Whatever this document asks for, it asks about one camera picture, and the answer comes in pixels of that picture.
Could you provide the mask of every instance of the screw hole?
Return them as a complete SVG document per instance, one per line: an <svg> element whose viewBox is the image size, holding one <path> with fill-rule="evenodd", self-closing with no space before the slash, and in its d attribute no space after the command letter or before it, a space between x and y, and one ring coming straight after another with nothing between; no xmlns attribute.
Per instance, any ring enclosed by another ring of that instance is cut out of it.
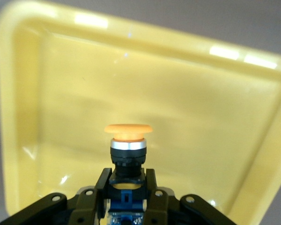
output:
<svg viewBox="0 0 281 225"><path fill-rule="evenodd" d="M94 192L92 190L88 190L85 192L86 195L92 195Z"/></svg>
<svg viewBox="0 0 281 225"><path fill-rule="evenodd" d="M58 196L58 195L56 195L56 196L54 196L51 200L52 200L53 202L56 202L56 201L58 201L59 199L61 199L61 197Z"/></svg>
<svg viewBox="0 0 281 225"><path fill-rule="evenodd" d="M186 201L187 201L188 203L194 203L194 202L195 202L195 199L194 199L193 197L191 197L191 196L187 196L187 197L186 197Z"/></svg>
<svg viewBox="0 0 281 225"><path fill-rule="evenodd" d="M160 190L155 191L155 195L158 197L161 197L163 195L163 192Z"/></svg>
<svg viewBox="0 0 281 225"><path fill-rule="evenodd" d="M84 218L83 218L83 217L79 218L79 219L77 220L77 222L78 222L78 223L83 223L83 222L84 222Z"/></svg>
<svg viewBox="0 0 281 225"><path fill-rule="evenodd" d="M158 224L158 220L155 219L155 218L151 219L151 222L152 222L153 224Z"/></svg>

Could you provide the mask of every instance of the gray background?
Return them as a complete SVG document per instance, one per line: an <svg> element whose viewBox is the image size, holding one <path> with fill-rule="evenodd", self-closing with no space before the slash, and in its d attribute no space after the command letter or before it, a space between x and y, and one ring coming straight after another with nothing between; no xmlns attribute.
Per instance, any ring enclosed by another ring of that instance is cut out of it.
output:
<svg viewBox="0 0 281 225"><path fill-rule="evenodd" d="M281 54L281 0L52 1ZM0 155L0 221L6 217ZM281 189L261 224L281 225Z"/></svg>

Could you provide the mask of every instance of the blue component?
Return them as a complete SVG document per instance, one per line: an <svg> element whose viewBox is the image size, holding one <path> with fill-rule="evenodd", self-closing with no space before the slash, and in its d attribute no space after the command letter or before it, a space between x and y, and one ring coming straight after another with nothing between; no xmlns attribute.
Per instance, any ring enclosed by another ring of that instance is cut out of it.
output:
<svg viewBox="0 0 281 225"><path fill-rule="evenodd" d="M142 225L144 213L142 212L109 212L107 225L121 225L122 221L131 221L133 225Z"/></svg>
<svg viewBox="0 0 281 225"><path fill-rule="evenodd" d="M111 200L110 210L141 210L142 200L133 200L132 190L121 190L121 200Z"/></svg>
<svg viewBox="0 0 281 225"><path fill-rule="evenodd" d="M121 200L111 200L107 225L121 225L122 221L142 225L144 216L142 204L142 200L133 200L132 190L121 190Z"/></svg>

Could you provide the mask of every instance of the yellow plastic tray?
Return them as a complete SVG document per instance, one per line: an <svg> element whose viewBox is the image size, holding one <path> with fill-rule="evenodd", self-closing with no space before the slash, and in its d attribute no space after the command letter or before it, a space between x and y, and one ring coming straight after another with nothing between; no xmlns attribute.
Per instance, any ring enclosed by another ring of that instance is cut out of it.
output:
<svg viewBox="0 0 281 225"><path fill-rule="evenodd" d="M46 2L0 14L7 210L111 167L114 123L150 124L145 168L258 224L281 185L281 56Z"/></svg>

